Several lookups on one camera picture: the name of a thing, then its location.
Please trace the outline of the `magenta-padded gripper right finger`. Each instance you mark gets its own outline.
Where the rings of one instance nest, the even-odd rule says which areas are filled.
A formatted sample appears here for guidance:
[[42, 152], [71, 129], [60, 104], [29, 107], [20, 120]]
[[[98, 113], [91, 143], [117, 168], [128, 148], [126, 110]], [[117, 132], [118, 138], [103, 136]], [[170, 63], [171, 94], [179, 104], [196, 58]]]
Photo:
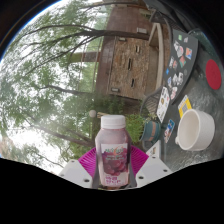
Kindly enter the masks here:
[[137, 147], [131, 148], [129, 188], [140, 188], [172, 173], [156, 155], [148, 156]]

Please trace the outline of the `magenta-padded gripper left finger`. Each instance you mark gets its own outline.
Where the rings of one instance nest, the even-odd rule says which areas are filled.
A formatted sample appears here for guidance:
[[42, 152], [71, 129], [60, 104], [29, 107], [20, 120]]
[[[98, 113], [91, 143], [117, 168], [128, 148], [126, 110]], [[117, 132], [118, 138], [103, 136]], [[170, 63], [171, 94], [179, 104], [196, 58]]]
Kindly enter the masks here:
[[78, 160], [71, 159], [59, 176], [83, 188], [91, 188], [96, 171], [96, 149], [93, 148]]

